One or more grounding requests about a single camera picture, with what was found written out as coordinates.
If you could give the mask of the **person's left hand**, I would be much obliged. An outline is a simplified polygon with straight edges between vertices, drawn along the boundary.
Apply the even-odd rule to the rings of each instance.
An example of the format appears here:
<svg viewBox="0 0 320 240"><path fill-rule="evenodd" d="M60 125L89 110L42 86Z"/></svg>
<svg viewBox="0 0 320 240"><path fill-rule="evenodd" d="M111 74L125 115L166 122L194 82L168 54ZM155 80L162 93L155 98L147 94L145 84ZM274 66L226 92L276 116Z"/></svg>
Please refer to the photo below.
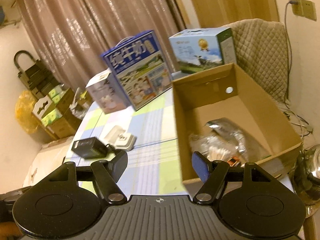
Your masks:
<svg viewBox="0 0 320 240"><path fill-rule="evenodd" d="M0 223L0 237L1 239L9 239L9 237L21 237L22 234L14 222Z"/></svg>

